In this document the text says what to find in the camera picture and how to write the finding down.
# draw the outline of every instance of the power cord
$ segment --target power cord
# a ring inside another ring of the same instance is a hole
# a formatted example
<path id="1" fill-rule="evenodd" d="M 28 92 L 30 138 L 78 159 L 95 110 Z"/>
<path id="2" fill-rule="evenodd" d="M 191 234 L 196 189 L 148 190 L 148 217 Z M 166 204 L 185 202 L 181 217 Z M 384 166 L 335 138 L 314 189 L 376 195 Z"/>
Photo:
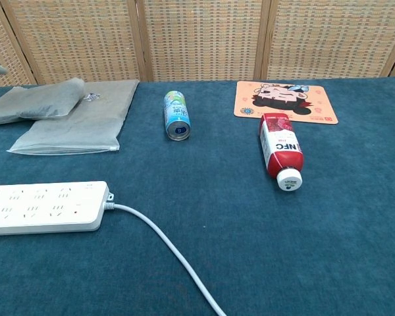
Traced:
<path id="1" fill-rule="evenodd" d="M 226 316 L 224 311 L 219 307 L 219 305 L 216 303 L 212 295 L 209 293 L 209 291 L 206 289 L 205 285 L 203 285 L 202 281 L 200 281 L 200 278 L 196 274 L 196 272 L 193 270 L 192 266 L 187 262 L 187 260 L 183 257 L 183 255 L 177 250 L 177 248 L 172 244 L 172 242 L 169 240 L 167 236 L 163 233 L 163 231 L 149 218 L 147 218 L 145 215 L 143 215 L 141 212 L 138 212 L 137 210 L 129 207 L 129 206 L 124 206 L 120 204 L 114 204 L 114 203 L 105 203 L 104 209 L 121 209 L 122 211 L 129 212 L 137 217 L 139 217 L 141 220 L 143 220 L 146 224 L 148 224 L 157 234 L 161 239 L 166 243 L 166 245 L 170 248 L 170 250 L 175 254 L 177 259 L 183 264 L 183 266 L 186 268 L 186 270 L 189 272 L 190 276 L 192 277 L 193 281 L 195 281 L 197 287 L 200 289 L 202 292 L 203 296 L 205 296 L 206 300 L 208 303 L 211 305 L 215 313 L 217 313 L 218 316 Z"/>

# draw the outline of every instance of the mouse pad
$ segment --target mouse pad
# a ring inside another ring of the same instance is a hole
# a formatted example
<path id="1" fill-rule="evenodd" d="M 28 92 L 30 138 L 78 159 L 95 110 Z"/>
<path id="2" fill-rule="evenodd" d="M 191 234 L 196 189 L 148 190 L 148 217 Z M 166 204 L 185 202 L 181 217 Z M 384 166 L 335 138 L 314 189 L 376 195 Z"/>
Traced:
<path id="1" fill-rule="evenodd" d="M 338 123 L 321 86 L 237 82 L 234 115 L 260 119 L 264 113 L 285 113 L 296 122 Z"/>

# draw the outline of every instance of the drink can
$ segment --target drink can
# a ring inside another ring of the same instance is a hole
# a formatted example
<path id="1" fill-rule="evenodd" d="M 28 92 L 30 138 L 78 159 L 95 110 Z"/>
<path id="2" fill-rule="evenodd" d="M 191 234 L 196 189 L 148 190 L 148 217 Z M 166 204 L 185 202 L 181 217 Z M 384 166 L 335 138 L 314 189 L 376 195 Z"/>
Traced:
<path id="1" fill-rule="evenodd" d="M 172 140 L 185 140 L 190 135 L 190 119 L 183 93 L 170 91 L 164 97 L 165 131 Z"/>

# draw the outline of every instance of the electrical outlet socket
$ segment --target electrical outlet socket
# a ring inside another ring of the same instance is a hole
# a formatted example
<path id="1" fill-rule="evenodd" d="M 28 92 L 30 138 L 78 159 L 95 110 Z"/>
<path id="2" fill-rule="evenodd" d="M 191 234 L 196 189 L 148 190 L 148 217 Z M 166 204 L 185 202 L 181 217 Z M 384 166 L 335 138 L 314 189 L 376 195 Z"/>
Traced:
<path id="1" fill-rule="evenodd" d="M 0 186 L 0 235 L 96 230 L 112 198 L 104 181 Z"/>

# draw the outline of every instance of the bottle cap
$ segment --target bottle cap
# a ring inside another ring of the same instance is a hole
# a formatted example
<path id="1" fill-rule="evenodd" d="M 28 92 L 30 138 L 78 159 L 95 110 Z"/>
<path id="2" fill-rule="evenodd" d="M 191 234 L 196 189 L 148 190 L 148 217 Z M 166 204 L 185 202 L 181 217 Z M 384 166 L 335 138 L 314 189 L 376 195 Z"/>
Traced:
<path id="1" fill-rule="evenodd" d="M 282 169 L 276 176 L 279 187 L 284 191 L 297 190 L 302 185 L 302 176 L 297 169 Z"/>

